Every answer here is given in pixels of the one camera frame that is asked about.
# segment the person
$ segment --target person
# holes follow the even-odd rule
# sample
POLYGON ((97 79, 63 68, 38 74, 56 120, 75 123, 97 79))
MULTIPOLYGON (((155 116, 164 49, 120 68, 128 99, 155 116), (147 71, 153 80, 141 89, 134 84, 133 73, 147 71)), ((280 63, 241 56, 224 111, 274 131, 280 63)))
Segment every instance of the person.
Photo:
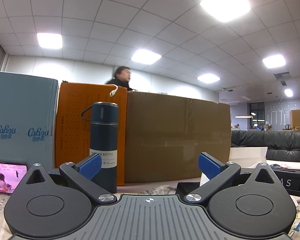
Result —
POLYGON ((117 85, 126 88, 127 91, 132 91, 132 88, 129 87, 130 75, 130 68, 120 66, 114 72, 114 79, 108 81, 106 84, 117 85))
POLYGON ((11 189, 11 185, 8 185, 7 187, 7 184, 4 181, 4 175, 0 173, 0 192, 7 193, 8 190, 10 189, 11 189))

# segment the white label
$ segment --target white label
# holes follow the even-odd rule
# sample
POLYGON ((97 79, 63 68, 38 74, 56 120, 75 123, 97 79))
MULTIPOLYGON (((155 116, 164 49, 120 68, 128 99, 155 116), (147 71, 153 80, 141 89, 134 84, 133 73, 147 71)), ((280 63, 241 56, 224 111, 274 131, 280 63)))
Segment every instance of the white label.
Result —
POLYGON ((117 150, 115 151, 98 151, 90 149, 90 155, 99 153, 102 159, 102 169, 113 168, 117 166, 117 150))

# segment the wall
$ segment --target wall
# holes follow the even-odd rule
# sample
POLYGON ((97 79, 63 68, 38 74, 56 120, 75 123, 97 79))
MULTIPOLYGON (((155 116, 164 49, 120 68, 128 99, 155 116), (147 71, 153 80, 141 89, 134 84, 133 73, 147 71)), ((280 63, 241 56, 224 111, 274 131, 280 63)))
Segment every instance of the wall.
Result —
POLYGON ((290 124, 290 110, 300 109, 300 98, 265 102, 265 120, 271 131, 281 131, 290 124))
MULTIPOLYGON (((64 80, 104 84, 112 78, 114 67, 56 58, 9 56, 4 71, 55 78, 59 83, 64 80)), ((211 90, 143 71, 131 70, 130 87, 142 92, 219 102, 219 94, 211 90)))
POLYGON ((240 130, 248 130, 250 119, 249 118, 235 118, 237 115, 249 114, 249 104, 241 103, 230 106, 230 116, 232 125, 239 124, 240 130))

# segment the sofa backrest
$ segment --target sofa backrest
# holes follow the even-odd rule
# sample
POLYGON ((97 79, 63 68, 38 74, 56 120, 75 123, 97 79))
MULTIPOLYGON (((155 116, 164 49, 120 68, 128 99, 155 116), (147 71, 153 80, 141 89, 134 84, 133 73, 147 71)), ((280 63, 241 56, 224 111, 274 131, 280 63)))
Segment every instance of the sofa backrest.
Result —
POLYGON ((267 160, 300 162, 300 131, 234 130, 231 147, 268 147, 267 160))

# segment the blue gripper pad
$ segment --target blue gripper pad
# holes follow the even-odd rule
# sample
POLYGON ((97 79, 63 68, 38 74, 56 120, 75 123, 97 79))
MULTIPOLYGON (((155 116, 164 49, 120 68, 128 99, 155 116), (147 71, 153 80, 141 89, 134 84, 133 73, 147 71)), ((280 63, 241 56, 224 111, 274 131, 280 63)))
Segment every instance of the blue gripper pad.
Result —
POLYGON ((102 165, 102 159, 100 154, 95 154, 86 161, 77 164, 78 172, 91 180, 100 170, 102 165))
POLYGON ((226 166, 207 153, 201 153, 198 158, 200 171, 207 176, 208 179, 213 179, 221 173, 226 166))

